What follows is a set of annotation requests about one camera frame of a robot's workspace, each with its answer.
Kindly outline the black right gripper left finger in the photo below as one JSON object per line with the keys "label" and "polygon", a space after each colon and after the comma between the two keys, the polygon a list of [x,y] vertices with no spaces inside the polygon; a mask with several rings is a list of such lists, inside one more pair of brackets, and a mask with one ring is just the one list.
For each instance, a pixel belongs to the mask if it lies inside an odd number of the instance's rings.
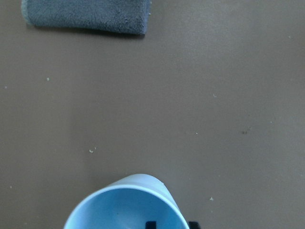
{"label": "black right gripper left finger", "polygon": [[156,221],[147,221],[145,223],[145,229],[157,229]]}

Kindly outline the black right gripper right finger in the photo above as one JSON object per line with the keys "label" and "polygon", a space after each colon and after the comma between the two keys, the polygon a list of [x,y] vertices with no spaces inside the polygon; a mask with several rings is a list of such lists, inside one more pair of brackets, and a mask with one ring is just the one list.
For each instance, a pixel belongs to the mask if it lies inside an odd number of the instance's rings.
{"label": "black right gripper right finger", "polygon": [[199,223],[197,221],[189,221],[189,229],[199,229]]}

